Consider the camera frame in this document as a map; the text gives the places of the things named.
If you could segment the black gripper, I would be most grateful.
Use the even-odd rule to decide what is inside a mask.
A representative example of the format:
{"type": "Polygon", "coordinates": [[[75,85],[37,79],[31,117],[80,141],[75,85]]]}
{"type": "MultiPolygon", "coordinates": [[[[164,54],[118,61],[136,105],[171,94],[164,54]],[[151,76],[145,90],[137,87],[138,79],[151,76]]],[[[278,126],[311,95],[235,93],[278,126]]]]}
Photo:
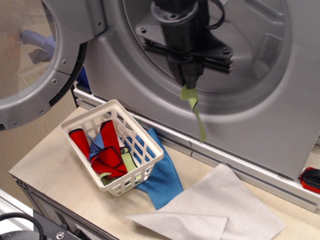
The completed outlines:
{"type": "Polygon", "coordinates": [[[167,58],[167,64],[176,82],[187,89],[195,89],[205,67],[230,73],[233,50],[207,29],[198,15],[188,19],[159,19],[155,24],[141,25],[136,33],[141,45],[157,54],[192,57],[199,62],[178,62],[167,58]]]}

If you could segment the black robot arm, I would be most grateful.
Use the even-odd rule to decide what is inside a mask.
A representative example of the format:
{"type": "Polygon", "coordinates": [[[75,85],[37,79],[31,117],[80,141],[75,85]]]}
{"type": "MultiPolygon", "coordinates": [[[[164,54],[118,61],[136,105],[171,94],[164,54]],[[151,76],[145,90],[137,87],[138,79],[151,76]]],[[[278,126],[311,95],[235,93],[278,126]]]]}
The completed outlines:
{"type": "Polygon", "coordinates": [[[217,22],[210,23],[206,0],[154,0],[150,13],[156,24],[145,24],[136,31],[146,51],[165,56],[178,84],[196,88],[205,68],[229,74],[233,49],[212,34],[225,21],[224,5],[213,3],[221,11],[217,22]]]}

